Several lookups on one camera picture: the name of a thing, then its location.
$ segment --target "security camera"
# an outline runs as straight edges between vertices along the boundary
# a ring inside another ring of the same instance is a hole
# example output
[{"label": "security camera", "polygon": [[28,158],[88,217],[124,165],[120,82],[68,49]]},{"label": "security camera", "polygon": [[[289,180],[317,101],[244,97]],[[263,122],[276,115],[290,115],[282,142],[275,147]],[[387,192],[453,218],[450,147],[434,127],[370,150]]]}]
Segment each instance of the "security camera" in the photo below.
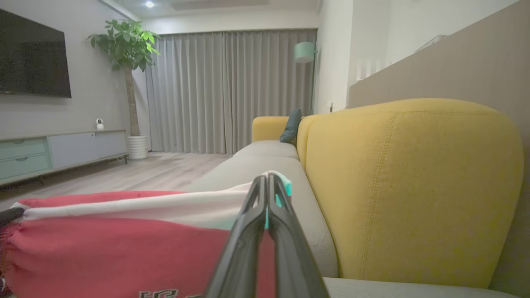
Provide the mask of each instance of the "security camera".
[{"label": "security camera", "polygon": [[103,127],[103,119],[101,118],[98,118],[96,119],[96,130],[104,130],[105,128]]}]

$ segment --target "lamp shade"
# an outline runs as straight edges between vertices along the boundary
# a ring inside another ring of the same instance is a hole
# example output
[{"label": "lamp shade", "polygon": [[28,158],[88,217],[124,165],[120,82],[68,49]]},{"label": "lamp shade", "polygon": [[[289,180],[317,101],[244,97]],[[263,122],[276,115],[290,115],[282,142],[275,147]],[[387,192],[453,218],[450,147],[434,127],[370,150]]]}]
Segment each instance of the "lamp shade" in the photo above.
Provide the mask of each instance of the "lamp shade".
[{"label": "lamp shade", "polygon": [[315,59],[315,44],[312,42],[300,42],[295,45],[295,62],[307,63]]}]

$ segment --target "red and white fabric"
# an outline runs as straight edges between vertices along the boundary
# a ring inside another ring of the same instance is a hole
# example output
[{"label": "red and white fabric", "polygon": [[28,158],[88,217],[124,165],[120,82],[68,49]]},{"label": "red and white fabric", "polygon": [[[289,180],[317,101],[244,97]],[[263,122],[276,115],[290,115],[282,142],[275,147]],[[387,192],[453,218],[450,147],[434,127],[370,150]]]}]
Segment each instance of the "red and white fabric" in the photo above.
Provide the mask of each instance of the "red and white fabric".
[{"label": "red and white fabric", "polygon": [[[2,232],[17,298],[181,298],[203,293],[251,183],[223,191],[133,191],[25,199]],[[258,297],[274,297],[274,244],[260,246]]]}]

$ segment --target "television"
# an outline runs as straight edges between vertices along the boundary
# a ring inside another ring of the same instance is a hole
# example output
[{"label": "television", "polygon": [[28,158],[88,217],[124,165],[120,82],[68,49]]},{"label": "television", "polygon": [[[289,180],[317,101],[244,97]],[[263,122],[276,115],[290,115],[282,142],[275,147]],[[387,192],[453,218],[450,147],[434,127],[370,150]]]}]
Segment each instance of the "television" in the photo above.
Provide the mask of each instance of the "television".
[{"label": "television", "polygon": [[71,98],[64,33],[0,10],[0,93]]}]

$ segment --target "sofa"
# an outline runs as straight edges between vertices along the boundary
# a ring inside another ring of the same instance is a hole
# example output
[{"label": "sofa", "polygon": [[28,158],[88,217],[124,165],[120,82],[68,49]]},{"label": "sofa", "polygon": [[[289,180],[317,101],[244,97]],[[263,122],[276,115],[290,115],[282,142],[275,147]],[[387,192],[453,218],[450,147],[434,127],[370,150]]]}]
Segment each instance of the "sofa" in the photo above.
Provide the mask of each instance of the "sofa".
[{"label": "sofa", "polygon": [[278,141],[287,118],[255,118],[252,144],[185,191],[283,173],[332,298],[513,297],[488,290],[523,178],[506,116],[401,100],[304,117],[294,144]]}]

